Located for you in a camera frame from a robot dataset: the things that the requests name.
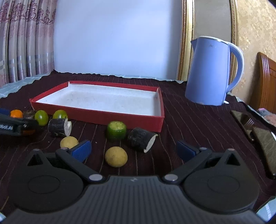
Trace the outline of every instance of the blue gripper pad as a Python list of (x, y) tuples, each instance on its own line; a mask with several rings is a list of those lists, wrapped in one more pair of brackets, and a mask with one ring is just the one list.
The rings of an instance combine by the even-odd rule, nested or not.
[(7, 116), (10, 116), (10, 110), (0, 108), (0, 114), (5, 114)]
[(86, 160), (92, 151), (92, 145), (89, 140), (84, 140), (73, 148), (69, 149), (68, 153), (80, 162)]
[(176, 143), (176, 152), (184, 162), (187, 162), (196, 156), (200, 151), (199, 149), (184, 142), (184, 140), (180, 140)]

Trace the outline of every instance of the kettle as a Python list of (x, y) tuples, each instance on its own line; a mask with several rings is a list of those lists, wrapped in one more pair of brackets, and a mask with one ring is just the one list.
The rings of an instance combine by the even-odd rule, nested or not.
[[(185, 97), (203, 105), (222, 105), (227, 92), (241, 80), (244, 68), (242, 50), (230, 42), (209, 36), (200, 36), (191, 44), (194, 55)], [(230, 53), (237, 58), (238, 69), (233, 82), (228, 85)]]

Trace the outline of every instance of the red box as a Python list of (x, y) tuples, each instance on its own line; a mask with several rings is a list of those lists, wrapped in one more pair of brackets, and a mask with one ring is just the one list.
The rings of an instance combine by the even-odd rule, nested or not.
[(53, 115), (65, 110), (69, 119), (107, 125), (122, 121), (128, 129), (161, 132), (164, 106), (158, 87), (123, 83), (69, 81), (30, 99), (34, 110)]

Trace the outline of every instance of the dark tablecloth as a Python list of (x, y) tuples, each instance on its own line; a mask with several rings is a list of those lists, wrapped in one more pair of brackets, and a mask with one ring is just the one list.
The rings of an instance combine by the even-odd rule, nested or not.
[[(258, 120), (257, 116), (247, 111), (245, 104), (238, 103), (235, 97), (229, 95), (226, 98), (229, 104), (204, 106), (192, 103), (185, 98), (186, 83), (53, 71), (51, 75), (42, 77), (33, 84), (23, 86), (18, 92), (0, 99), (0, 107), (22, 111), (31, 109), (30, 98), (70, 80), (159, 86), (162, 91), (165, 120), (159, 137), (146, 154), (136, 153), (124, 141), (108, 142), (105, 138), (105, 126), (72, 121), (71, 136), (79, 141), (88, 139), (92, 142), (92, 154), (87, 159), (86, 165), (95, 171), (104, 176), (109, 174), (163, 176), (183, 163), (175, 152), (175, 144), (178, 140), (185, 139), (195, 147), (209, 147), (214, 152), (224, 152), (227, 148), (236, 149), (260, 185), (260, 194), (255, 209), (270, 196), (275, 195), (276, 180), (266, 177), (258, 155), (259, 149), (247, 140), (230, 111), (245, 112), (255, 120), (258, 127), (269, 128)], [(41, 134), (30, 137), (0, 136), (0, 212), (9, 215), (15, 209), (9, 200), (7, 187), (17, 164), (34, 148), (39, 148), (43, 152), (54, 152), (59, 148), (60, 140), (60, 138), (51, 137), (46, 127)], [(112, 168), (104, 161), (104, 152), (112, 146), (121, 146), (128, 154), (128, 161), (121, 168)]]

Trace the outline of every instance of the wooden chair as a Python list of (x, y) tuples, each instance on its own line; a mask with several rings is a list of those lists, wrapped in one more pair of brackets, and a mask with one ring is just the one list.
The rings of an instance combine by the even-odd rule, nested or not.
[(257, 110), (265, 108), (276, 113), (276, 62), (258, 52), (260, 77), (249, 105)]

